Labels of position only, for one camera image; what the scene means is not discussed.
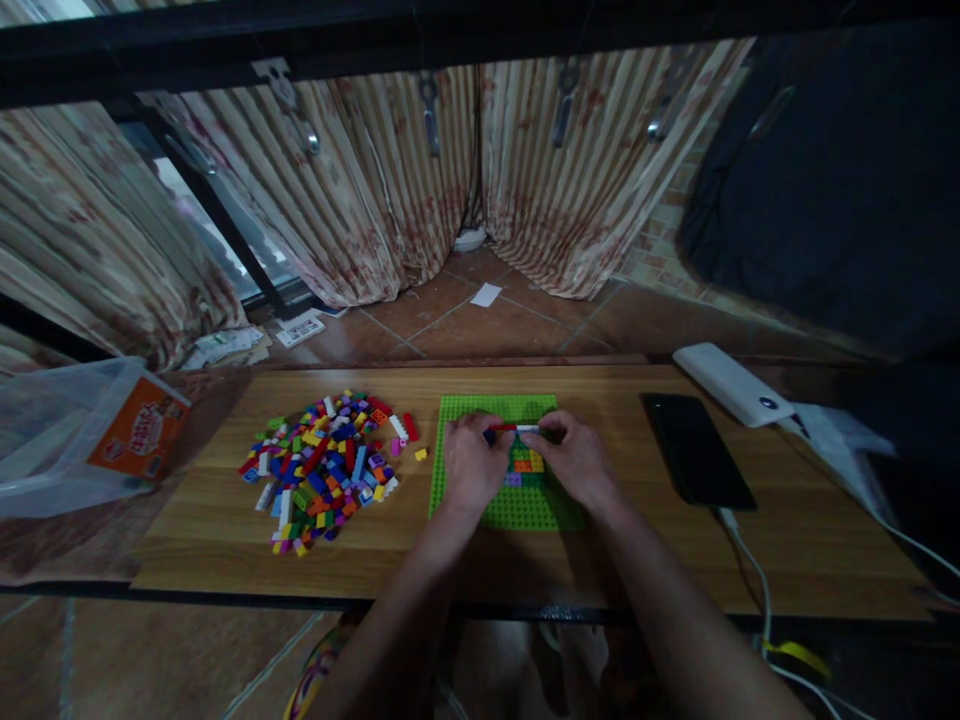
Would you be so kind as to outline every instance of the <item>white power bank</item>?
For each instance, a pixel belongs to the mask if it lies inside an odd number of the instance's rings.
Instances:
[[[747,427],[794,414],[793,406],[713,343],[680,348],[673,359]]]

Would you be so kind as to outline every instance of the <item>plastic storage box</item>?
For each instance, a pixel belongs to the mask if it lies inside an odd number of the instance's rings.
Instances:
[[[0,516],[50,517],[153,488],[190,403],[118,358],[0,385]]]

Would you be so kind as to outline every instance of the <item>black phone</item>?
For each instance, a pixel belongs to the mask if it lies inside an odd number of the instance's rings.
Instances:
[[[640,399],[684,500],[701,507],[757,509],[753,493],[699,398],[641,393]]]

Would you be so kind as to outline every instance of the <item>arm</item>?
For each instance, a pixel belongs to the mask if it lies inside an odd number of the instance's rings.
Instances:
[[[388,708],[398,716],[416,714],[446,625],[457,562],[507,469],[513,433],[492,448],[483,439],[487,427],[502,422],[466,415],[447,424],[443,502],[338,658],[308,717],[362,717]],[[411,690],[416,698],[405,702]]]
[[[597,433],[565,411],[546,415],[540,425],[565,432],[563,441],[521,439],[543,455],[597,524],[660,678],[684,715],[810,717],[623,495]]]

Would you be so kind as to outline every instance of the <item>brick wall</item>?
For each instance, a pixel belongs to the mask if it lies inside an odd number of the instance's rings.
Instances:
[[[743,85],[749,68],[740,69],[726,96],[717,104],[713,116],[704,125],[660,203],[650,214],[640,235],[627,252],[615,277],[651,290],[683,297],[771,327],[815,337],[844,350],[878,357],[876,350],[858,340],[821,328],[773,305],[757,302],[735,292],[712,285],[701,278],[678,250],[677,232],[690,193],[707,148],[720,127],[730,101]]]

